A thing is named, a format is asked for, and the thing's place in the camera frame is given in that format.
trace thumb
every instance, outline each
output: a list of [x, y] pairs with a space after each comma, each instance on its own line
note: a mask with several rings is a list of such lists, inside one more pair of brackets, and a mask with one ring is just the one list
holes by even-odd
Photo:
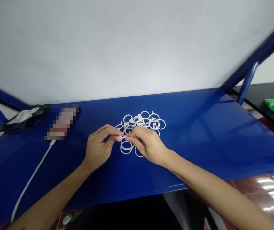
[[125, 140], [133, 143], [142, 155], [145, 154], [144, 144], [141, 141], [139, 141], [137, 138], [135, 138], [135, 137], [127, 137]]
[[117, 138], [119, 138], [118, 136], [116, 135], [111, 135], [108, 140], [106, 141], [105, 143], [105, 147], [111, 151], [112, 149], [112, 146], [114, 145], [114, 142], [117, 141]]

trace hand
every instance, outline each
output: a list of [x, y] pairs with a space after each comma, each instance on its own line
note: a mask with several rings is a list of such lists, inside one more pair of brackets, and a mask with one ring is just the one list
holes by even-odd
[[170, 150], [165, 147], [154, 130], [136, 127], [133, 131], [127, 133], [125, 140], [133, 143], [140, 153], [152, 163], [166, 167]]
[[[104, 139], [108, 135], [111, 136], [104, 143]], [[111, 125], [104, 125], [88, 137], [86, 157], [82, 165], [89, 173], [98, 169], [108, 160], [114, 142], [121, 141], [120, 135], [124, 135], [124, 133]]]

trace forearm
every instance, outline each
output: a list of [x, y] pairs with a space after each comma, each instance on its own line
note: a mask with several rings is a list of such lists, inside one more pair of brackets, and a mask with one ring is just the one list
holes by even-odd
[[173, 151], [170, 155], [166, 168], [237, 229], [274, 229], [274, 220], [231, 185]]
[[11, 229], [47, 229], [49, 230], [78, 188], [91, 175], [80, 165], [67, 178], [49, 191], [31, 206], [18, 220], [8, 228]]

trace left hand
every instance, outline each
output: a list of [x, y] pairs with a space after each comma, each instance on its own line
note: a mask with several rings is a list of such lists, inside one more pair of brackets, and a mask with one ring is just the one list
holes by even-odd
[[[104, 139], [108, 135], [111, 136], [105, 143]], [[121, 141], [120, 135], [124, 135], [124, 133], [111, 125], [104, 125], [88, 137], [86, 157], [82, 165], [89, 173], [98, 169], [108, 160], [114, 142]]]

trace black table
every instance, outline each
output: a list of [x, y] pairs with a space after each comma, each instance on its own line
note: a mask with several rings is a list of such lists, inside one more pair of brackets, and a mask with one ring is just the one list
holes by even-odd
[[[240, 87], [235, 87], [234, 90], [236, 93], [239, 93]], [[264, 117], [274, 122], [274, 112], [265, 105], [265, 99], [274, 99], [274, 83], [251, 85], [245, 102]]]

